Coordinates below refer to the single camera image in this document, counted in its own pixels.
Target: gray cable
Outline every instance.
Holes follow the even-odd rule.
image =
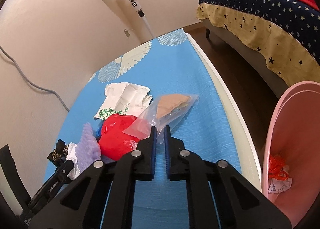
[[[47,92],[50,92],[50,93],[53,93],[55,96],[57,96],[57,98],[59,99],[59,101],[62,103],[62,105],[64,106],[64,108],[67,110],[67,112],[69,112],[69,109],[68,107],[66,106],[66,104],[63,102],[63,100],[61,99],[61,97],[59,96],[59,94],[53,90],[49,90],[49,89],[46,89],[46,88],[42,88],[36,84],[34,84],[33,82],[31,82],[23,73],[23,71],[20,69],[20,66],[18,65],[18,63],[16,62],[16,60],[14,60],[10,55],[7,54],[6,51],[4,51],[4,49],[1,47],[0,45],[0,50],[4,53],[4,55],[6,57],[8,57],[11,61],[13,61],[14,65],[16,66],[18,72],[21,74],[21,76],[23,77],[23,79],[25,79],[30,85],[32,85],[33,87],[36,87],[38,88],[39,90],[43,90],[43,91],[47,91]]]

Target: wall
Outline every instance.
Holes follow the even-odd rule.
[[[198,22],[198,0],[139,0],[160,36]],[[122,6],[129,3],[122,0]],[[118,3],[102,0],[7,0],[0,10],[0,44],[36,84],[56,90],[71,107],[82,87],[100,67],[149,40],[140,18]],[[127,38],[127,26],[134,34]],[[51,94],[25,83],[0,54],[0,147],[9,144],[27,190],[42,184],[51,152],[67,112]]]

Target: wooden floor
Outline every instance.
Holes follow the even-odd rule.
[[[255,69],[220,38],[211,33],[213,36],[207,39],[204,27],[186,32],[199,44],[230,90],[261,162],[277,97]]]

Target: fan pole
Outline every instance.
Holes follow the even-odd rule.
[[[141,8],[140,4],[138,3],[138,1],[137,0],[129,0],[129,1],[131,2],[131,5],[135,9],[135,11],[138,13],[139,17],[141,17],[148,32],[152,36],[152,39],[156,38],[156,36],[154,35],[154,33],[151,30],[150,24],[148,23],[147,18],[145,16],[144,12],[142,11],[142,8]]]

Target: silver screw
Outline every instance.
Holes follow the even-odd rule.
[[[181,156],[189,156],[190,152],[184,149],[184,150],[180,151],[180,155]]]
[[[225,160],[220,160],[218,162],[218,166],[221,167],[221,168],[226,168],[228,166],[228,162],[225,161]]]
[[[141,156],[141,151],[139,151],[139,150],[134,150],[133,152],[131,152],[131,155],[132,155],[132,156],[135,156],[135,157]]]
[[[102,162],[101,160],[97,160],[97,161],[93,164],[93,166],[94,166],[95,168],[101,168],[101,167],[103,166],[103,162]]]

